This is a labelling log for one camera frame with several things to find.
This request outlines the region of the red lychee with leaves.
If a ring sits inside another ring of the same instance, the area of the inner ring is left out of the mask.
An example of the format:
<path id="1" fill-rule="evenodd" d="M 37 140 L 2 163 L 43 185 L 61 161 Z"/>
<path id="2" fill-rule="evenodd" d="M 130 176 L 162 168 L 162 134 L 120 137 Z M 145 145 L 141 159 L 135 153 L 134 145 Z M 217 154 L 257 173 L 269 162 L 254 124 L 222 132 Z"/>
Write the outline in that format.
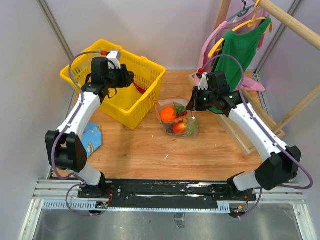
<path id="1" fill-rule="evenodd" d="M 173 104 L 173 109 L 174 109 L 174 116 L 175 116 L 175 120 L 182 120 L 186 115 L 187 115 L 187 110 L 186 108 L 181 105 L 181 104 L 177 104 L 174 103 Z"/>

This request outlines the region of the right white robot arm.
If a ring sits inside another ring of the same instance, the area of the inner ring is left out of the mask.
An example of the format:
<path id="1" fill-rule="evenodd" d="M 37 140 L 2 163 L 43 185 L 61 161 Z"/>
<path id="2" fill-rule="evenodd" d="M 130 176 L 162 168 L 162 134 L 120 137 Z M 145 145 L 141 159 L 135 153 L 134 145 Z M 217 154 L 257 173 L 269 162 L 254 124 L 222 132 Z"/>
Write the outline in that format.
<path id="1" fill-rule="evenodd" d="M 294 179 L 298 173 L 301 151 L 280 140 L 254 112 L 241 91 L 231 91 L 222 71 L 201 75 L 186 107 L 188 111 L 203 112 L 216 108 L 233 121 L 253 143 L 263 163 L 254 171 L 243 172 L 229 179 L 227 196 L 240 199 L 246 190 L 272 190 Z"/>

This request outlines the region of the clear zip top bag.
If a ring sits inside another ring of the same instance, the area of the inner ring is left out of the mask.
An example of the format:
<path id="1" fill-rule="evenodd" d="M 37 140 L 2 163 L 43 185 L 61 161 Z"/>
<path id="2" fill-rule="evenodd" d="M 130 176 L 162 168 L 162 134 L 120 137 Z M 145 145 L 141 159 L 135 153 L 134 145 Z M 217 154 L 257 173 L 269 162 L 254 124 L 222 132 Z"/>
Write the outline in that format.
<path id="1" fill-rule="evenodd" d="M 187 110 L 189 101 L 183 97 L 170 97 L 154 101 L 157 119 L 166 134 L 175 137 L 196 137 L 199 123 L 192 111 Z"/>

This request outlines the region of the orange persimmon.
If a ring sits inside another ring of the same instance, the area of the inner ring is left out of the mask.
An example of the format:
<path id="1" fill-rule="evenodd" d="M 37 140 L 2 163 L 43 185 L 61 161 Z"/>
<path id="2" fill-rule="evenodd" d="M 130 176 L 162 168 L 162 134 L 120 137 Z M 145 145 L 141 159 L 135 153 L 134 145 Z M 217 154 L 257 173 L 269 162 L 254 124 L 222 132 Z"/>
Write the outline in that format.
<path id="1" fill-rule="evenodd" d="M 164 123 L 170 123 L 175 120 L 174 108 L 171 106 L 165 107 L 160 113 L 160 118 Z"/>

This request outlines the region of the green cabbage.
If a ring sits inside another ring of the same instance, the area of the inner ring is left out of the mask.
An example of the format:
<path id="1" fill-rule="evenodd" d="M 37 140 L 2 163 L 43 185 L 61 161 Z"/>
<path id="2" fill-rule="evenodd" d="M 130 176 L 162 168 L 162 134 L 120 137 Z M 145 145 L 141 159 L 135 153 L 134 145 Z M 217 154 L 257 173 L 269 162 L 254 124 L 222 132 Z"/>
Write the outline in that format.
<path id="1" fill-rule="evenodd" d="M 199 129 L 198 121 L 193 120 L 188 127 L 188 131 L 186 132 L 186 135 L 187 136 L 197 135 L 198 129 Z"/>

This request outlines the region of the purple grape bunch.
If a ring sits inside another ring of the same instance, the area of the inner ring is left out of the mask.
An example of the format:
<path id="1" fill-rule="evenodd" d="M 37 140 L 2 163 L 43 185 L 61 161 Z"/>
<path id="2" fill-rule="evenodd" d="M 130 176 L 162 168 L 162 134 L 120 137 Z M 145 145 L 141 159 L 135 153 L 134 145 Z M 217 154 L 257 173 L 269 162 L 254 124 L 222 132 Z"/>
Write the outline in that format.
<path id="1" fill-rule="evenodd" d="M 175 126 L 174 122 L 172 122 L 172 123 L 164 123 L 163 124 L 163 129 L 168 134 L 174 134 L 174 130 L 173 130 L 174 126 Z"/>

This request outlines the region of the dark mangosteen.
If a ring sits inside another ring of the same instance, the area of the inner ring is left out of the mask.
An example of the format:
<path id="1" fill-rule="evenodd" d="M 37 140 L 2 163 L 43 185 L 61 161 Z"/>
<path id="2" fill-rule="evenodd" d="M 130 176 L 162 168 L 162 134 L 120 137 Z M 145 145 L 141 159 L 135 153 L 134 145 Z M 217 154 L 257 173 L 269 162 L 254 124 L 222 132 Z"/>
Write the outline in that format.
<path id="1" fill-rule="evenodd" d="M 128 71 L 128 73 L 129 73 L 129 75 L 130 75 L 130 77 L 131 77 L 132 79 L 135 78 L 135 74 L 134 74 L 132 71 Z"/>

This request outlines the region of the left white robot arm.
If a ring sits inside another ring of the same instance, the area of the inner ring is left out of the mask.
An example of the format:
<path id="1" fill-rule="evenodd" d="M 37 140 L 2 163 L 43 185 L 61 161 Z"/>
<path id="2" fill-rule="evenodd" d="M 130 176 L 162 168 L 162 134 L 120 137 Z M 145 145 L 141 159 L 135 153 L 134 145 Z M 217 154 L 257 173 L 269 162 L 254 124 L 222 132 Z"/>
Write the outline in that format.
<path id="1" fill-rule="evenodd" d="M 45 135 L 48 160 L 53 170 L 65 170 L 81 181 L 79 188 L 88 191 L 90 197 L 101 198 L 107 193 L 105 175 L 88 162 L 88 154 L 82 136 L 93 113 L 105 98 L 110 99 L 110 90 L 128 88 L 134 81 L 115 51 L 102 52 L 91 61 L 91 73 L 83 86 L 77 85 L 79 98 L 66 120 L 55 130 Z"/>

